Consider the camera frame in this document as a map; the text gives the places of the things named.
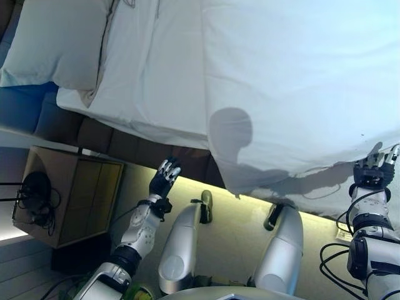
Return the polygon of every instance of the wall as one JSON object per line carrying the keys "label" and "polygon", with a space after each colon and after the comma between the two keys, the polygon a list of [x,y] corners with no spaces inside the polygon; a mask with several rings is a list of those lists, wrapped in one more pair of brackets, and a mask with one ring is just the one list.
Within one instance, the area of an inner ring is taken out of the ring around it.
{"label": "wall", "polygon": [[[148,195],[148,184],[154,170],[127,164],[119,200],[114,215],[134,207]],[[186,178],[178,178],[169,194],[173,205],[156,233],[156,243],[139,267],[135,280],[145,283],[159,295],[158,264],[173,222],[182,208],[204,189],[212,191],[214,219],[199,226],[196,274],[219,275],[245,283],[254,271],[264,251],[269,233],[263,222],[271,205],[268,202],[242,196],[236,199],[224,189],[208,186]],[[334,222],[310,214],[301,214],[304,227],[304,256],[295,295],[309,300],[350,300],[352,296],[335,286],[319,272],[319,250],[335,241]],[[117,243],[128,228],[129,215],[117,222],[111,232]],[[360,285],[346,269],[347,257],[332,262],[333,271],[345,280]]]}
{"label": "wall", "polygon": [[[38,300],[63,275],[50,270],[51,248],[28,236],[0,242],[0,300]],[[56,300],[61,284],[46,300]]]}
{"label": "wall", "polygon": [[[23,179],[26,159],[32,145],[76,151],[76,147],[0,130],[0,183],[20,182]],[[0,198],[15,197],[17,188],[0,186]],[[13,226],[13,207],[13,202],[0,202],[0,241],[25,235]]]}

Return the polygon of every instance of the white bed sheet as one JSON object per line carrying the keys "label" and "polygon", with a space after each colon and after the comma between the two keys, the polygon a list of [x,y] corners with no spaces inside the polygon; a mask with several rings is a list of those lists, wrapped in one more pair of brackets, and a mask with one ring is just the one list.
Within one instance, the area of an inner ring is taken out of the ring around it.
{"label": "white bed sheet", "polygon": [[120,1],[94,101],[87,108],[61,88],[57,105],[151,141],[207,149],[200,2]]}
{"label": "white bed sheet", "polygon": [[[240,9],[244,3],[248,7]],[[352,183],[352,167],[342,164],[319,169],[314,174],[307,171],[362,158],[378,141],[382,141],[381,149],[399,141],[400,106],[395,100],[398,86],[394,84],[399,65],[389,68],[392,72],[389,76],[384,70],[380,72],[379,67],[370,69],[387,76],[388,81],[369,76],[368,72],[357,73],[359,79],[349,72],[349,78],[341,80],[341,72],[348,67],[346,61],[339,64],[340,59],[319,55],[332,48],[334,36],[324,39],[324,33],[316,31],[321,35],[320,40],[318,34],[311,35],[296,49],[298,36],[290,36],[289,31],[279,36],[272,30],[282,16],[297,21],[305,18],[302,29],[321,26],[321,18],[329,24],[328,16],[333,22],[334,14],[343,15],[339,6],[338,11],[329,8],[331,14],[325,10],[324,16],[323,7],[315,6],[317,0],[307,2],[315,10],[312,14],[307,14],[304,5],[294,5],[296,2],[274,2],[275,12],[263,17],[261,12],[254,12],[260,3],[258,0],[159,3],[136,0],[136,8],[131,9],[121,1],[111,26],[104,79],[92,105],[86,108],[76,91],[66,89],[59,90],[57,104],[152,141],[211,149],[233,193],[252,191],[260,199],[290,198],[303,211],[337,216],[349,205],[347,189]],[[236,6],[235,14],[212,12],[209,8],[213,5],[224,9]],[[346,6],[349,12],[344,17],[351,19],[353,9],[361,6]],[[249,26],[246,19],[249,8],[253,9],[252,22],[257,26]],[[345,33],[346,26],[350,26],[345,22],[339,24],[332,23],[331,34]],[[243,47],[252,56],[242,56]],[[263,51],[271,57],[265,64],[260,63],[259,57]],[[306,55],[307,60],[297,60],[299,54]],[[380,55],[373,51],[369,54]],[[358,63],[364,64],[364,58]],[[337,81],[329,89],[326,80],[317,89],[307,90],[321,83],[319,75],[324,74],[326,67],[334,68],[324,79],[334,75]],[[222,81],[215,80],[218,77],[228,80],[221,84]],[[378,91],[375,79],[383,84]],[[357,83],[357,88],[348,91],[347,80],[349,86]],[[363,90],[369,87],[365,82],[371,83],[368,91]],[[357,101],[347,101],[349,94],[358,95]],[[263,98],[275,102],[266,107]],[[259,188],[265,184],[269,188]],[[398,182],[393,191],[394,195],[400,194]],[[391,205],[392,214],[399,219],[399,203],[391,201]]]}

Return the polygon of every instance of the robot forearm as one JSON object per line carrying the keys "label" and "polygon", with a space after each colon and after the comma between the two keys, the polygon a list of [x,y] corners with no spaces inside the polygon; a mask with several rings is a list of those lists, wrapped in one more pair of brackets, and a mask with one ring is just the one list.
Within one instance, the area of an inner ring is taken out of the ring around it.
{"label": "robot forearm", "polygon": [[102,263],[74,300],[120,299],[140,261],[154,246],[154,235],[164,213],[169,213],[167,195],[181,168],[174,158],[162,162],[149,185],[150,196],[139,201],[127,231],[109,259]]}
{"label": "robot forearm", "polygon": [[354,234],[347,269],[364,283],[370,300],[400,299],[400,237],[389,220],[390,190],[386,187],[393,180],[399,153],[399,146],[394,146],[381,168],[377,162],[370,168],[366,160],[363,167],[356,165],[357,184],[350,190],[349,220]]}

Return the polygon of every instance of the mattress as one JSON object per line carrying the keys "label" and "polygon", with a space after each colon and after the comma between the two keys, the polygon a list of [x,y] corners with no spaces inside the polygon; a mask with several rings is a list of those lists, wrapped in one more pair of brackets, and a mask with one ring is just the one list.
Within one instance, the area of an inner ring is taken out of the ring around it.
{"label": "mattress", "polygon": [[[338,216],[353,182],[343,162],[400,141],[398,5],[121,1],[93,103],[60,89],[57,104],[151,141],[210,149],[234,194]],[[400,195],[398,181],[391,188]]]}
{"label": "mattress", "polygon": [[60,88],[57,105],[150,141],[207,149],[199,1],[120,1],[104,77],[87,108]]}

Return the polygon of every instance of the nightstand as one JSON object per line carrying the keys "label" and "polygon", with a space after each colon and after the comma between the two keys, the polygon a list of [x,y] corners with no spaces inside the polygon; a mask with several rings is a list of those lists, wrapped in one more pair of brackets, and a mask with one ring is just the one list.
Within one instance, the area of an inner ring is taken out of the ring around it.
{"label": "nightstand", "polygon": [[[47,174],[51,187],[61,197],[55,209],[56,227],[47,229],[27,224],[31,217],[17,204],[14,226],[53,248],[67,246],[108,230],[124,164],[92,156],[33,146],[24,178],[34,171]],[[52,201],[58,195],[52,192]]]}

